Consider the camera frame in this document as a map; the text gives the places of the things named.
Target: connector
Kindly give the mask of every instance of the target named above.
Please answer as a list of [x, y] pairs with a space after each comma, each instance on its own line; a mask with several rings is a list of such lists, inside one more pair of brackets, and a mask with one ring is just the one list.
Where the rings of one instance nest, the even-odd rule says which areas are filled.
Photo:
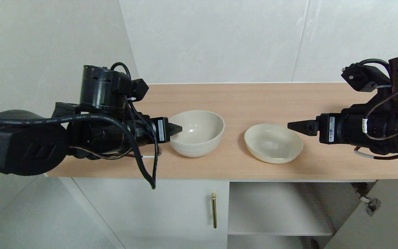
[[390, 86], [390, 79], [375, 66], [351, 64], [342, 69], [342, 78], [358, 92], [372, 92], [378, 86]]

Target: bowl rim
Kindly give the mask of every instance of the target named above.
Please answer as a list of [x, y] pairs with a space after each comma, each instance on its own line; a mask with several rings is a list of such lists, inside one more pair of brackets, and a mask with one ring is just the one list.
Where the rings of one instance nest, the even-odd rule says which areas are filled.
[[197, 144], [185, 144], [185, 143], [180, 143], [180, 142], [173, 141], [173, 140], [171, 140], [171, 139], [170, 139], [170, 142], [173, 142], [173, 143], [176, 143], [176, 144], [179, 144], [179, 145], [202, 145], [202, 144], [205, 144], [205, 143], [210, 143], [210, 142], [212, 142], [213, 140], [218, 139], [218, 138], [222, 135], [222, 133], [223, 133], [224, 130], [225, 130], [225, 121], [224, 121], [224, 119], [223, 119], [219, 114], [217, 114], [216, 112], [210, 112], [210, 111], [207, 111], [207, 110], [189, 110], [189, 111], [185, 111], [185, 112], [179, 112], [178, 114], [176, 114], [176, 115], [172, 116], [171, 118], [169, 118], [169, 122], [170, 122], [170, 120], [171, 120], [172, 118], [176, 117], [177, 115], [181, 115], [181, 114], [187, 113], [187, 112], [198, 112], [198, 111], [199, 111], [199, 112], [208, 112], [208, 113], [211, 113], [211, 114], [214, 114], [214, 115], [218, 116], [218, 117], [222, 120], [222, 124], [223, 124], [221, 132], [219, 132], [219, 134], [217, 134], [216, 137], [213, 137], [212, 139], [210, 139], [210, 140], [208, 140], [208, 141], [205, 141], [205, 142], [202, 142], [202, 143], [197, 143]]
[[[298, 152], [296, 155], [292, 155], [292, 156], [290, 156], [290, 157], [286, 157], [286, 158], [277, 158], [277, 157], [266, 156], [265, 154], [262, 154], [262, 153], [260, 153], [259, 151], [256, 151], [254, 148], [252, 148], [250, 145], [248, 145], [248, 143], [247, 143], [247, 132], [248, 132], [250, 129], [256, 127], [256, 126], [265, 126], [265, 125], [268, 125], [268, 126], [277, 126], [277, 127], [279, 127], [279, 128], [283, 128], [284, 131], [288, 132], [289, 134], [292, 134], [292, 136], [294, 136], [294, 137], [297, 137], [298, 140], [300, 141], [300, 149], [299, 149], [299, 152]], [[278, 124], [276, 124], [276, 123], [258, 123], [258, 124], [254, 125], [254, 126], [251, 126], [251, 127], [248, 128], [248, 129], [245, 131], [245, 133], [244, 133], [244, 141], [245, 141], [245, 145], [246, 145], [248, 148], [250, 148], [249, 151], [252, 150], [252, 151], [256, 152], [257, 154], [259, 154], [259, 155], [261, 155], [261, 156], [264, 156], [264, 157], [267, 157], [267, 158], [270, 158], [270, 159], [275, 159], [275, 160], [288, 160], [288, 159], [290, 159], [290, 158], [293, 158], [293, 159], [294, 159], [294, 158], [296, 158], [296, 157], [303, 151], [303, 141], [302, 141], [302, 139], [299, 137], [299, 135], [296, 134], [295, 132], [293, 132], [292, 130], [288, 129], [287, 127], [278, 125]]]

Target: metal bracket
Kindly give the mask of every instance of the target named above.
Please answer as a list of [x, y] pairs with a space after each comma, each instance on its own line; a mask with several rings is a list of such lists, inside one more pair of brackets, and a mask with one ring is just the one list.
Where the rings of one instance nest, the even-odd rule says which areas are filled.
[[360, 201], [365, 202], [365, 204], [367, 205], [365, 211], [369, 216], [373, 216], [376, 211], [382, 206], [382, 202], [380, 202], [377, 198], [361, 196]]

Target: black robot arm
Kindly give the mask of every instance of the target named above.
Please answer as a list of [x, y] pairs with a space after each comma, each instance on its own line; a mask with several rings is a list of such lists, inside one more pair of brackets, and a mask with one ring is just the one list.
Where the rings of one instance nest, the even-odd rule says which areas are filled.
[[[114, 71], [116, 66], [123, 66], [127, 74]], [[123, 63], [111, 69], [84, 66], [79, 104], [57, 102], [52, 118], [24, 110], [0, 112], [0, 172], [39, 175], [66, 156], [92, 160], [131, 156], [155, 188], [159, 144], [169, 142], [182, 127], [135, 109], [133, 102], [142, 100], [148, 89], [142, 79], [131, 80]], [[67, 129], [62, 123], [68, 123]], [[148, 144], [155, 147], [151, 175], [139, 151]]]
[[[368, 63], [379, 63], [388, 70], [389, 78]], [[398, 153], [398, 57], [385, 62], [367, 59], [344, 68], [343, 79], [356, 91], [376, 95], [365, 104], [353, 104], [341, 113], [322, 113], [315, 120], [288, 123], [288, 128], [317, 136], [324, 144], [349, 144], [355, 152], [374, 159], [397, 159], [396, 156], [371, 156], [360, 153], [361, 147], [379, 155]]]

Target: bowl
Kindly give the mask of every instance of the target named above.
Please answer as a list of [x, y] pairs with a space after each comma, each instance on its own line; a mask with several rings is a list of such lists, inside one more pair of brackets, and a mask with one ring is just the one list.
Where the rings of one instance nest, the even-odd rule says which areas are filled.
[[292, 130], [273, 123], [261, 123], [245, 132], [245, 144], [256, 158], [272, 164], [284, 164], [296, 158], [303, 142]]
[[189, 157], [205, 156], [213, 151], [225, 129], [221, 116], [203, 110], [181, 112], [169, 121], [182, 126], [182, 132], [170, 138], [170, 145], [179, 154]]

